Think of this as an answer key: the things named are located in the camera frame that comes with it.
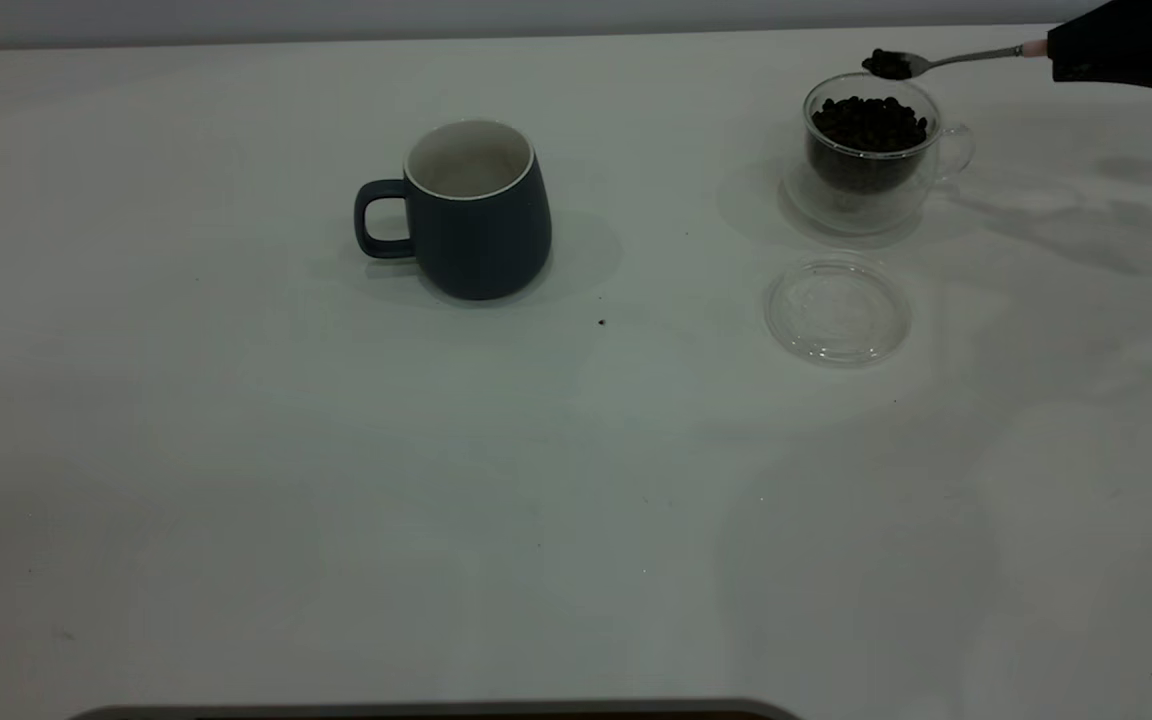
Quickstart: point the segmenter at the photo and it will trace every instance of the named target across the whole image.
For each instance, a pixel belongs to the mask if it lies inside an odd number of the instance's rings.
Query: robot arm
[[[1112,0],[1047,35],[1055,82],[1152,88],[1152,0]]]

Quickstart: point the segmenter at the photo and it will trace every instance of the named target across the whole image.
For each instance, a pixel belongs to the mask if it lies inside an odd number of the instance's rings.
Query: spoon handle
[[[1024,45],[1005,47],[1003,50],[986,50],[984,53],[969,53],[955,55],[932,63],[932,68],[940,68],[941,65],[970,63],[973,60],[996,60],[999,58],[1044,58],[1047,55],[1047,41],[1025,41]]]

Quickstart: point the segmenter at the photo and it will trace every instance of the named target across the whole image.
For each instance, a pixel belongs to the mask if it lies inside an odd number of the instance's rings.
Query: white wall
[[[1028,23],[1100,0],[0,0],[1,46]]]

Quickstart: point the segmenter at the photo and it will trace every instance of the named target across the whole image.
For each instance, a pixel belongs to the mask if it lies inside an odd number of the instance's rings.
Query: mug handle
[[[376,240],[367,233],[367,205],[376,200],[385,200],[391,197],[407,197],[403,190],[403,181],[372,181],[358,190],[358,197],[353,202],[353,234],[358,238],[358,247],[372,258],[385,260],[394,258],[411,258],[416,255],[412,250],[410,237],[403,240]]]
[[[948,182],[968,169],[975,157],[975,136],[972,128],[963,123],[945,128],[941,132],[941,176],[937,183]]]

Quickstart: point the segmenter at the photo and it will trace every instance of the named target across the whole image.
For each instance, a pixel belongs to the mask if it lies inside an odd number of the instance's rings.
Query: glass cup handle
[[[957,174],[968,169],[975,157],[975,136],[972,128],[963,123],[947,127],[941,131],[941,176],[938,183],[952,181]]]

